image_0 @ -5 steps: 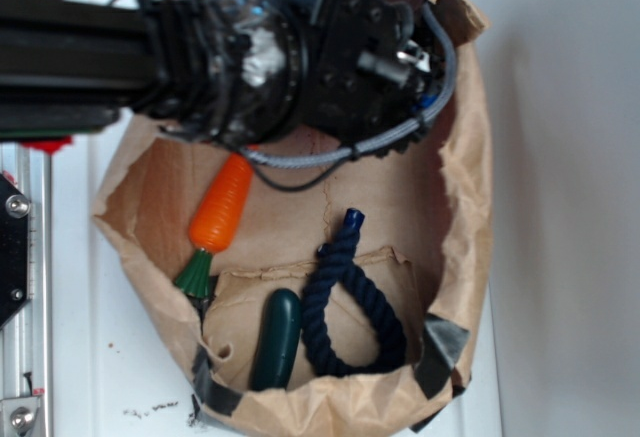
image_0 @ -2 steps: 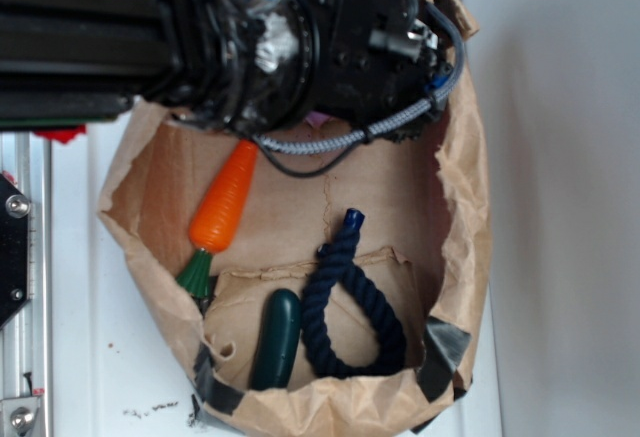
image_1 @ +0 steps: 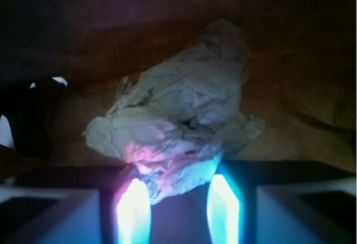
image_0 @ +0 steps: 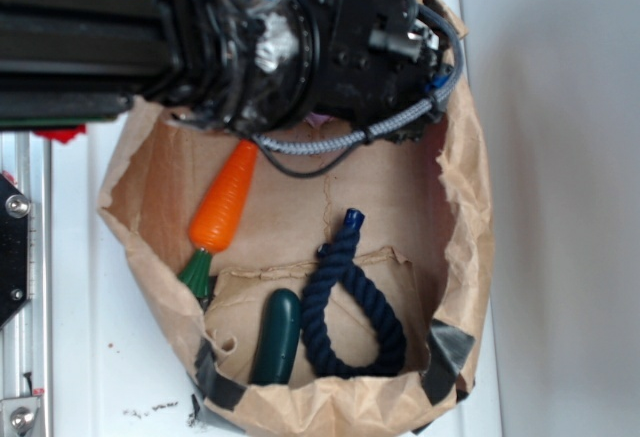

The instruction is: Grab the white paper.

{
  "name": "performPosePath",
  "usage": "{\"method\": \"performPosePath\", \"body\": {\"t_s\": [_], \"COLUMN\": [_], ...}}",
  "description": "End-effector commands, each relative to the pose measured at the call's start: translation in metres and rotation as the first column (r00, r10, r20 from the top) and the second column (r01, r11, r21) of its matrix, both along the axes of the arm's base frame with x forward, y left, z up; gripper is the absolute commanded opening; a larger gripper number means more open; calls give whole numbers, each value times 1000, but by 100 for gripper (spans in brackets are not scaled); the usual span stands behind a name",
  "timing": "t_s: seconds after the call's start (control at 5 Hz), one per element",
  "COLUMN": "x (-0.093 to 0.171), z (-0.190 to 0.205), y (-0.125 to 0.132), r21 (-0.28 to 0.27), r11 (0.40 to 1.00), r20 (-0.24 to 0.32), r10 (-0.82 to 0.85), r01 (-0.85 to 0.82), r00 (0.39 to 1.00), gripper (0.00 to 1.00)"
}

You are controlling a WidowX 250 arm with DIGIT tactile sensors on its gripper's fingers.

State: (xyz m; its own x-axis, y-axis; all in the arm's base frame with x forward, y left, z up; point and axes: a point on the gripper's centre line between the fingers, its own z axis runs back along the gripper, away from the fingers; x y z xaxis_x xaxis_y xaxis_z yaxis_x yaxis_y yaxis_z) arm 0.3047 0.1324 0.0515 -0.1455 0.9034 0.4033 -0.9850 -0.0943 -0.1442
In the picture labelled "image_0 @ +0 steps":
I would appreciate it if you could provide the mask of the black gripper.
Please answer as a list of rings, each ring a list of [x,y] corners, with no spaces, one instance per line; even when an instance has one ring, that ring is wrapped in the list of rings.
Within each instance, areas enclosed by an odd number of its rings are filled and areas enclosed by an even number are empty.
[[[302,44],[301,93],[309,113],[373,125],[453,84],[445,59],[453,27],[418,0],[293,0]]]

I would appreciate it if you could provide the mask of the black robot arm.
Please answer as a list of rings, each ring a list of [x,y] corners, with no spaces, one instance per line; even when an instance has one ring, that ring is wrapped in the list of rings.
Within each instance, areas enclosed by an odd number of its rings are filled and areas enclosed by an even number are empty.
[[[411,136],[444,112],[460,53],[418,0],[1,0],[1,126],[72,128],[142,97],[244,138],[313,113]]]

